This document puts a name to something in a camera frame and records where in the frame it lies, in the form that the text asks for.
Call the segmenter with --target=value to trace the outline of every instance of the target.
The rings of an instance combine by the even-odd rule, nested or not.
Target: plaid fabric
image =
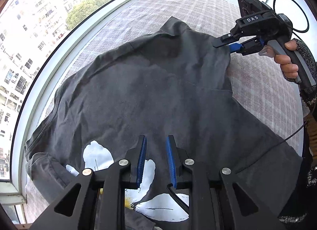
[[[138,36],[156,32],[171,16],[184,21],[193,30],[215,37],[228,33],[234,27],[235,20],[241,17],[239,8],[224,0],[138,0],[89,41],[59,84],[97,55]],[[283,78],[273,58],[258,54],[232,54],[227,73],[231,79],[233,97],[273,132],[286,138],[302,125],[297,86]],[[43,111],[44,116],[53,109],[53,95],[50,105]],[[298,134],[288,143],[296,151],[302,149],[303,142]]]

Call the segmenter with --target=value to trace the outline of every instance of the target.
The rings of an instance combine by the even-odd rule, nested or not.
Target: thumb
[[[285,43],[285,47],[288,50],[295,51],[297,49],[297,43],[296,43],[296,41],[294,39],[292,39],[289,42]]]

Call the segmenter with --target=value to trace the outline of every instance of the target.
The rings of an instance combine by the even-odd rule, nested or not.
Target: device handle
[[[288,55],[293,64],[298,66],[298,76],[295,81],[301,87],[301,89],[305,89],[316,85],[316,82],[308,69],[308,66],[298,51],[291,51],[285,47],[285,43],[289,41],[287,36],[280,36],[277,39],[270,40],[267,42],[269,46],[271,46],[277,55]]]

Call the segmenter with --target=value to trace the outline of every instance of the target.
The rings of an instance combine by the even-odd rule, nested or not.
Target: person's arm
[[[291,41],[285,43],[285,47],[288,50],[295,51],[297,50],[305,60],[313,78],[317,81],[317,66],[315,59],[310,52],[309,48],[306,44],[299,39],[292,39]],[[298,76],[298,66],[296,64],[291,63],[291,59],[287,55],[275,55],[274,61],[281,66],[281,71],[286,80],[290,82],[295,82],[294,79]],[[317,98],[317,87],[312,86],[306,89],[300,90],[300,95],[305,102],[305,104],[309,107],[310,111],[313,110],[313,107],[316,103]]]

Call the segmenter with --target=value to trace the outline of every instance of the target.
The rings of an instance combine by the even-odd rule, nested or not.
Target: fingernail
[[[288,47],[288,48],[290,48],[290,47],[291,47],[291,43],[290,43],[290,42],[286,42],[286,43],[285,43],[285,46]]]

